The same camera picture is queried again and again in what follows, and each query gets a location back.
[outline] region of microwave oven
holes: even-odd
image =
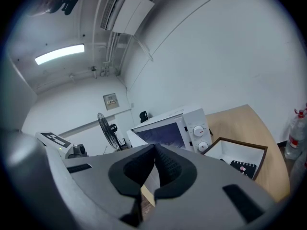
[[[152,117],[128,130],[127,135],[133,147],[160,143],[201,153],[212,144],[205,113],[196,106]]]

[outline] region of air conditioner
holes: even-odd
[[[149,0],[107,0],[100,27],[134,35],[153,6]]]

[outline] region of microwave knob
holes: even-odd
[[[196,136],[198,136],[198,137],[201,137],[201,136],[203,135],[203,133],[204,133],[203,127],[201,127],[201,126],[196,126],[196,127],[194,128],[194,135],[196,135]]]
[[[200,152],[205,151],[208,148],[207,142],[202,141],[200,144],[198,144],[198,150]]]

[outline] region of plastic water bottle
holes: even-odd
[[[290,190],[291,193],[295,192],[304,179],[307,172],[307,149],[306,143],[304,144],[301,156],[295,161],[293,168],[290,172]]]
[[[306,119],[305,110],[299,110],[297,119],[293,123],[290,130],[289,139],[284,151],[284,156],[287,159],[296,160],[302,152],[304,139],[306,137]]]

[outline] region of electrical box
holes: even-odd
[[[106,105],[106,110],[111,110],[111,109],[119,107],[115,93],[104,95],[104,101]]]

